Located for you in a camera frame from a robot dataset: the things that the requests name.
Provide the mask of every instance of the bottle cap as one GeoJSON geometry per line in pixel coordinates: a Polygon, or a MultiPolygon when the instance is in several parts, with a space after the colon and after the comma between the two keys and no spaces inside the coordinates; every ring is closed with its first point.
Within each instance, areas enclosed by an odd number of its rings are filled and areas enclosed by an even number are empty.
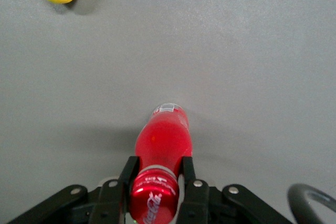
{"type": "Polygon", "coordinates": [[[179,200],[176,179],[168,172],[152,168],[134,180],[129,212],[140,224],[169,223],[175,216],[179,200]]]}
{"type": "Polygon", "coordinates": [[[187,129],[189,129],[189,121],[187,114],[183,110],[183,108],[175,103],[163,103],[160,106],[156,107],[156,109],[152,113],[152,117],[161,112],[174,112],[177,113],[180,118],[180,123],[184,125],[187,129]]]}

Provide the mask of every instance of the plastic bottle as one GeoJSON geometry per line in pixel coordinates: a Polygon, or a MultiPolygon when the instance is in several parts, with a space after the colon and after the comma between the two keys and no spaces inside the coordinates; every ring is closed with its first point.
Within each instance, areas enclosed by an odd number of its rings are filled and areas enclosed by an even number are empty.
{"type": "Polygon", "coordinates": [[[173,103],[157,107],[135,145],[140,172],[134,180],[129,212],[140,224],[169,223],[177,210],[177,178],[183,156],[192,155],[184,110],[173,103]]]}

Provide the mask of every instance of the label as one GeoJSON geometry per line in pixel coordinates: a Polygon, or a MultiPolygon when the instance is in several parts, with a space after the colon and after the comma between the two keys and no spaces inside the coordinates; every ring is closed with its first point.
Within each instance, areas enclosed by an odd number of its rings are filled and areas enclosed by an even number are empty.
{"type": "Polygon", "coordinates": [[[174,103],[165,103],[163,105],[160,105],[154,110],[153,115],[155,115],[159,112],[164,112],[164,111],[174,112],[175,106],[176,106],[176,104],[174,104],[174,103]]]}
{"type": "Polygon", "coordinates": [[[162,194],[153,195],[151,191],[149,193],[149,198],[147,200],[148,212],[146,218],[143,218],[143,222],[145,224],[153,224],[156,219],[156,214],[159,211],[160,202],[161,202],[162,194]]]}

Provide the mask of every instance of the bottle neck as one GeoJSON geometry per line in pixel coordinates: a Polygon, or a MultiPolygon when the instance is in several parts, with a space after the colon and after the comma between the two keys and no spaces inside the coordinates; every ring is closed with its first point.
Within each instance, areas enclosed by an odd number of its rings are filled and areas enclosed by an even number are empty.
{"type": "Polygon", "coordinates": [[[163,166],[163,165],[150,165],[150,166],[147,166],[145,167],[144,169],[142,169],[140,172],[139,172],[139,175],[142,174],[143,172],[146,172],[147,170],[150,170],[150,169],[161,169],[161,170],[164,170],[165,172],[167,172],[169,175],[171,175],[175,180],[177,180],[177,177],[176,175],[173,173],[173,171],[171,171],[169,168],[163,166]]]}

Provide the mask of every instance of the coca-cola bottle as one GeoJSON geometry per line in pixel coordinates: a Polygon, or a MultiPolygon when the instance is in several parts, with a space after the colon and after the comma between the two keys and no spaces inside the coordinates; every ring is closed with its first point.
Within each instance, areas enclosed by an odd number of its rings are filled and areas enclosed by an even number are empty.
{"type": "Polygon", "coordinates": [[[177,210],[177,178],[183,156],[192,155],[188,118],[173,103],[157,107],[135,145],[140,172],[134,180],[129,212],[141,224],[169,223],[177,210]]]}

